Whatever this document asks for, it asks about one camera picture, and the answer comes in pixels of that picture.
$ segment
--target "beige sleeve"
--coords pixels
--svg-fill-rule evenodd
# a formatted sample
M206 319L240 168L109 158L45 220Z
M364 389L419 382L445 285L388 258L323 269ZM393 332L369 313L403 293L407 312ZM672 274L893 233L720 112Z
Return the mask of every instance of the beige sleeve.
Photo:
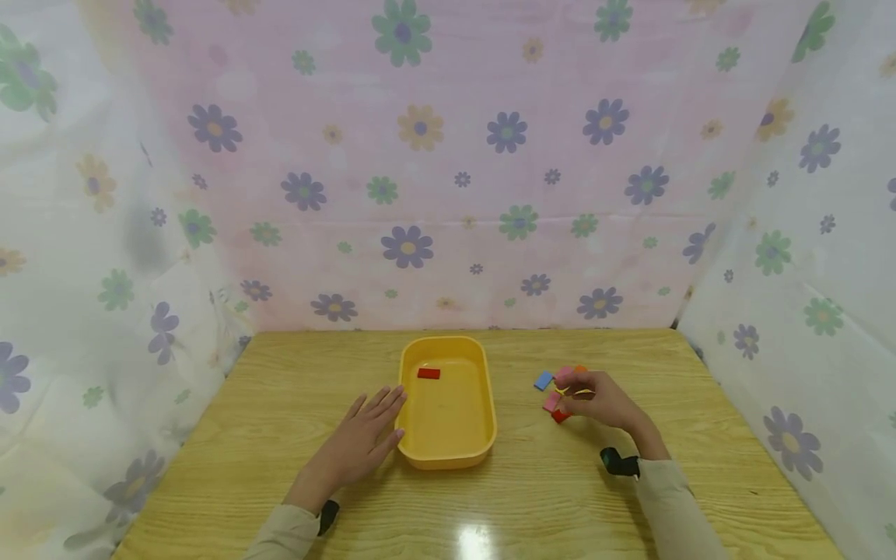
M258 531L243 560L302 560L317 537L320 520L295 505L278 505Z
M729 558L719 535L706 521L674 461L638 461L638 501L657 545L660 560Z

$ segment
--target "pink block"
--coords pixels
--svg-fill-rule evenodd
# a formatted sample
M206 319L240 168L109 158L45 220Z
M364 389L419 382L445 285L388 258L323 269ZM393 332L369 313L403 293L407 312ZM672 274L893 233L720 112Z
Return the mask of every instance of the pink block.
M542 409L547 410L548 412L554 412L554 409L557 408L557 402L560 401L560 393L552 392L545 399L545 404L542 405Z

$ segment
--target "yellow plastic tray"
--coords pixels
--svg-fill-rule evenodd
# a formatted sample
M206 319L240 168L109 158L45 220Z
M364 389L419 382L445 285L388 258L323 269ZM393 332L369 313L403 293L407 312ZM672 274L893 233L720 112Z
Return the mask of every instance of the yellow plastic tray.
M440 379L421 379L432 367ZM399 381L408 401L396 428L405 434L399 451L423 470L465 469L486 458L498 426L486 351L467 336L417 339L401 352Z

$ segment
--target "table surface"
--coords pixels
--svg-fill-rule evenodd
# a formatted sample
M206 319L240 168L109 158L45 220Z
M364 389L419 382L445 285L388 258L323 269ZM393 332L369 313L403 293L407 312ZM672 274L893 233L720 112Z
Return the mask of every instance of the table surface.
M297 470L361 392L398 378L404 346L457 332L267 332L206 410L116 560L238 559ZM813 515L671 330L463 332L486 349L498 437L467 470L395 453L340 496L308 558L656 558L630 478L599 450L634 448L586 418L557 425L543 370L608 371L653 417L734 558L840 558Z

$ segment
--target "finger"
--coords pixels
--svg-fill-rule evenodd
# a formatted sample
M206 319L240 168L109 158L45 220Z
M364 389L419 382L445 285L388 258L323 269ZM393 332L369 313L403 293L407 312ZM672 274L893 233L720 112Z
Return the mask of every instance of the finger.
M371 410L375 409L376 405L378 405L387 394L389 394L389 385L386 385L384 388L376 392L376 395L374 395L373 398L367 402L367 406L364 407L364 412L370 412Z
M342 421L345 422L346 420L351 420L352 418L354 418L357 415L358 411L361 410L361 407L364 406L364 401L366 400L366 398L366 393L362 392L360 396L355 399L355 402L351 404L351 406L349 407L349 411L345 413L345 418L343 418Z
M386 460L386 457L389 456L389 453L391 453L393 449L398 447L398 442L401 441L402 437L404 437L404 430L397 429L389 434L384 440L382 440L382 442L380 442L375 448L370 451L367 456L373 463L374 469L382 465L383 461Z

